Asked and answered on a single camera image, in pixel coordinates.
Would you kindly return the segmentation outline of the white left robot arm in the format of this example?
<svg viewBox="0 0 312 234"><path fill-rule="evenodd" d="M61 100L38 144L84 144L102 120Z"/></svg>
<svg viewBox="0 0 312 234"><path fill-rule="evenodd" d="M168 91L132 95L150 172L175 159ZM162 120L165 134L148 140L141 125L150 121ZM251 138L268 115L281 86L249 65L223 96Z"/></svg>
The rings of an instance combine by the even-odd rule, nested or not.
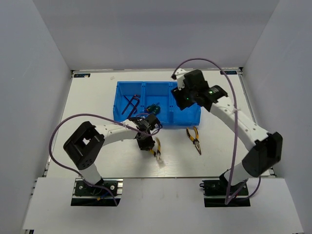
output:
<svg viewBox="0 0 312 234"><path fill-rule="evenodd" d="M161 126L159 119L153 114L147 117L131 117L123 122L115 121L110 125L95 126L85 121L68 138L63 149L81 177L87 181L86 189L97 195L103 189L103 179L95 165L101 148L118 141L135 139L140 150L150 151L157 156L160 150L153 150L155 141L152 131Z"/></svg>

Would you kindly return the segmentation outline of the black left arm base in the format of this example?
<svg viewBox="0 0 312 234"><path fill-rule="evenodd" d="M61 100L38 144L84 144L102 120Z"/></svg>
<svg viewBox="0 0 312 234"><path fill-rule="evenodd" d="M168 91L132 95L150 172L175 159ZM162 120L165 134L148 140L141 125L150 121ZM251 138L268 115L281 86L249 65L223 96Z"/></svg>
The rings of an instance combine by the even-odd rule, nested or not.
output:
<svg viewBox="0 0 312 234"><path fill-rule="evenodd" d="M106 189L91 187L82 179L77 178L74 183L71 206L115 207L118 205L122 195L123 179L107 179L103 181L102 186L111 191L116 203Z"/></svg>

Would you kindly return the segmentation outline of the yellow black needle-nose pliers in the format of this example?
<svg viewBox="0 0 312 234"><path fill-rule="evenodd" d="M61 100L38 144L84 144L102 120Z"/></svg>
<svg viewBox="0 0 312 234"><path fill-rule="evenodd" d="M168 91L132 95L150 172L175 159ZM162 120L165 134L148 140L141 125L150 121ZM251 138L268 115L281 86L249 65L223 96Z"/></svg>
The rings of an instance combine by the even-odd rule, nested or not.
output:
<svg viewBox="0 0 312 234"><path fill-rule="evenodd" d="M149 152L153 154L153 156L156 158L156 161L160 168L165 166L164 161L161 158L161 143L158 137L155 138L156 141L156 150L150 149Z"/></svg>

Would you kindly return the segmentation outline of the green screwdriver orange cap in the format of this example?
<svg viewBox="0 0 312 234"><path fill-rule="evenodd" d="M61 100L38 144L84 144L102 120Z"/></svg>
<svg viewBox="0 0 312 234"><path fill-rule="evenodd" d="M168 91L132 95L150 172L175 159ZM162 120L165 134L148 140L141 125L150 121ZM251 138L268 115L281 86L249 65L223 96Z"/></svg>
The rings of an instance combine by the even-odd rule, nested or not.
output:
<svg viewBox="0 0 312 234"><path fill-rule="evenodd" d="M147 113L152 113L154 111L155 107L156 107L156 105L154 103L149 105L149 106L147 106L146 107L146 112Z"/></svg>

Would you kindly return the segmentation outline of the black hex key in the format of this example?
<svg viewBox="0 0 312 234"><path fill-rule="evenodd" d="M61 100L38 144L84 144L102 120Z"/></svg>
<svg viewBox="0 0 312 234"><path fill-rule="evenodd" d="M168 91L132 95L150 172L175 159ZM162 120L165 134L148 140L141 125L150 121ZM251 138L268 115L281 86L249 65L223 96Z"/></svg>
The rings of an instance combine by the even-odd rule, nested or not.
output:
<svg viewBox="0 0 312 234"><path fill-rule="evenodd" d="M122 113L121 113L122 115L126 112L126 110L128 109L129 106L131 107L133 105L132 102L127 98L126 95L124 95L123 97L126 100L126 105L125 105L124 109L122 110Z"/></svg>

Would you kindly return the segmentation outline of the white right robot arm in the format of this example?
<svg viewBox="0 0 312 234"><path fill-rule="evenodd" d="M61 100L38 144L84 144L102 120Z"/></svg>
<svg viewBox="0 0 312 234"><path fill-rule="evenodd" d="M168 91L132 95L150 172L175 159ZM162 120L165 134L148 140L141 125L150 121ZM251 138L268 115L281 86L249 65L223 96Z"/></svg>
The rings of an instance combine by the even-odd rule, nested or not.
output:
<svg viewBox="0 0 312 234"><path fill-rule="evenodd" d="M283 137L280 133L269 133L236 108L227 92L220 86L209 86L202 71L186 72L178 69L173 78L177 87L172 90L180 110L197 104L223 121L243 142L247 155L234 168L220 176L220 188L232 194L238 184L259 177L281 160Z"/></svg>

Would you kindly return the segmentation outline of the green stubby screwdriver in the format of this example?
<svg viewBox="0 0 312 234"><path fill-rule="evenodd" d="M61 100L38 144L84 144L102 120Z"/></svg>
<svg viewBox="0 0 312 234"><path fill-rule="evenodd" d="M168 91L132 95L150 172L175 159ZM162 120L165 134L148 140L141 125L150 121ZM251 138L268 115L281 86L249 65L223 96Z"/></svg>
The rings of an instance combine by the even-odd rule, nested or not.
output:
<svg viewBox="0 0 312 234"><path fill-rule="evenodd" d="M156 103L156 104L154 104L154 108L153 108L153 110L152 110L152 113L153 113L154 115L157 115L157 114L159 114L159 113L160 113L160 106L159 106L159 102L158 102L158 103Z"/></svg>

